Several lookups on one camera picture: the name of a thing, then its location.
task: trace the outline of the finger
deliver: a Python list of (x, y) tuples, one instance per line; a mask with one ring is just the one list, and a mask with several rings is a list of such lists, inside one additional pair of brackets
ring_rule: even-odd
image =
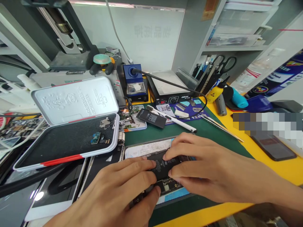
[(204, 179), (199, 178), (187, 178), (182, 177), (179, 178), (180, 184), (186, 188), (190, 193), (201, 195), (206, 198), (211, 197), (211, 182)]
[(146, 170), (150, 170), (156, 167), (156, 162), (154, 160), (143, 160), (137, 161), (124, 169), (116, 172), (118, 180), (118, 184), (122, 185), (127, 182), (130, 178), (136, 176), (138, 173)]
[(160, 187), (154, 187), (142, 201), (131, 208), (126, 215), (125, 223), (127, 226), (144, 226), (148, 223), (159, 200), (160, 193)]
[(213, 147), (201, 147), (190, 143), (178, 143), (165, 153), (163, 160), (168, 161), (178, 155), (194, 156), (203, 159), (206, 158), (212, 150)]
[(131, 165), (134, 162), (143, 161), (143, 160), (147, 160), (147, 157), (128, 158), (121, 162), (117, 162), (117, 163), (111, 164), (107, 167), (104, 167), (102, 170), (107, 171), (107, 172), (115, 172), (115, 171), (124, 169), (125, 167)]
[(121, 206), (125, 207), (141, 192), (156, 183), (156, 175), (152, 171), (144, 171), (129, 179), (120, 187)]
[(213, 178), (212, 168), (205, 161), (186, 161), (174, 166), (168, 176), (178, 181), (180, 177)]
[(211, 146), (216, 144), (214, 141), (196, 136), (191, 133), (182, 132), (179, 136), (177, 136), (173, 142), (171, 143), (171, 146), (175, 146), (178, 143), (191, 143), (199, 146)]

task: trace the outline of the phone battery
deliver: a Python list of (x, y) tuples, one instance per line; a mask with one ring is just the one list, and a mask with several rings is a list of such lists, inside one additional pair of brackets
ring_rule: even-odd
[(158, 126), (160, 128), (164, 128), (166, 123), (166, 118), (156, 115), (146, 109), (141, 109), (140, 112), (137, 114), (137, 118), (151, 123), (155, 126)]
[(147, 157), (148, 160), (154, 160), (156, 162), (156, 167), (151, 169), (151, 171), (156, 175), (157, 181), (167, 178), (168, 172), (172, 169), (172, 167), (181, 163), (178, 156), (172, 158), (171, 160), (164, 161), (163, 155), (165, 152), (166, 150)]

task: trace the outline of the desk surface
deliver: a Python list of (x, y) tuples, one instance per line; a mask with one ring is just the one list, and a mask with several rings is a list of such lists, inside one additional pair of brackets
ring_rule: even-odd
[[(271, 160), (263, 150), (247, 135), (244, 131), (239, 131), (234, 128), (233, 119), (231, 114), (233, 113), (227, 109), (227, 115), (221, 117), (217, 114), (215, 104), (208, 104), (207, 107), (214, 113), (214, 115), (222, 122), (225, 127), (232, 133), (239, 136), (245, 142), (241, 143), (246, 150), (256, 159), (270, 168), (272, 168), (281, 177), (289, 180), (295, 185), (303, 184), (303, 159), (297, 157), (296, 159), (285, 160), (275, 162)], [(248, 208), (252, 204), (249, 203), (224, 203), (209, 208), (201, 209), (171, 221), (157, 225), (157, 227), (170, 227), (170, 226), (205, 226), (234, 213), (237, 213), (243, 209)]]

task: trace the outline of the tin box lid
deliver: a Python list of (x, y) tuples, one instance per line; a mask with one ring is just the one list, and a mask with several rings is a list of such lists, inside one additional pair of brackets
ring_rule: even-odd
[(31, 96), (49, 125), (59, 125), (119, 111), (106, 77), (42, 88)]

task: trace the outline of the hand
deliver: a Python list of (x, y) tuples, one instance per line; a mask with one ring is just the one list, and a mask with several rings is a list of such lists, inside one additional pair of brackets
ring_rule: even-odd
[(103, 168), (81, 197), (45, 226), (144, 226), (160, 196), (153, 190), (131, 209), (129, 203), (157, 179), (155, 161), (146, 157), (129, 158)]
[(263, 163), (193, 134), (174, 139), (163, 159), (178, 155), (193, 156), (196, 161), (174, 166), (169, 176), (189, 192), (215, 202), (273, 202), (281, 186), (290, 184)]

